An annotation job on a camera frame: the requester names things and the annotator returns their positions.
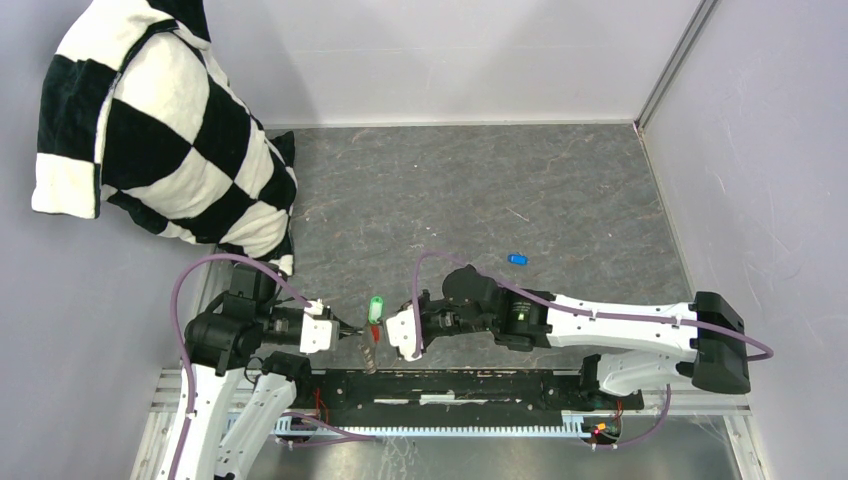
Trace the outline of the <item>metal key holder red handle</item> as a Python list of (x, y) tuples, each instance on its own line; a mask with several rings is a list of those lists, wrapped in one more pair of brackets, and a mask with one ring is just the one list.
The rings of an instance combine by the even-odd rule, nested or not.
[(377, 345), (380, 339), (380, 328), (376, 324), (367, 324), (361, 331), (359, 344), (360, 353), (364, 362), (364, 371), (371, 375), (378, 370)]

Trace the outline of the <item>key with green tag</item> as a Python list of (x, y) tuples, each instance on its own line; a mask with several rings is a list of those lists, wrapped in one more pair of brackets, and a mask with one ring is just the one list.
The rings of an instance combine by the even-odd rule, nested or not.
[(370, 325), (378, 325), (383, 316), (384, 300), (374, 296), (369, 301), (367, 321)]

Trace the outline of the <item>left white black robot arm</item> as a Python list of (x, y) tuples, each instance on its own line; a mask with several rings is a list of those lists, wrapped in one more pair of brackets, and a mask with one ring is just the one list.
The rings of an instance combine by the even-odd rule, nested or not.
[[(225, 290), (187, 325), (177, 315), (186, 278), (213, 261), (231, 261), (236, 272)], [(335, 348), (361, 329), (339, 320), (319, 300), (300, 295), (272, 265), (217, 253), (187, 267), (171, 294), (170, 314), (182, 361), (179, 414), (174, 421), (160, 479), (243, 479), (290, 407), (314, 394), (309, 354)], [(246, 407), (229, 425), (230, 403), (254, 353), (264, 343), (295, 345), (262, 363)]]

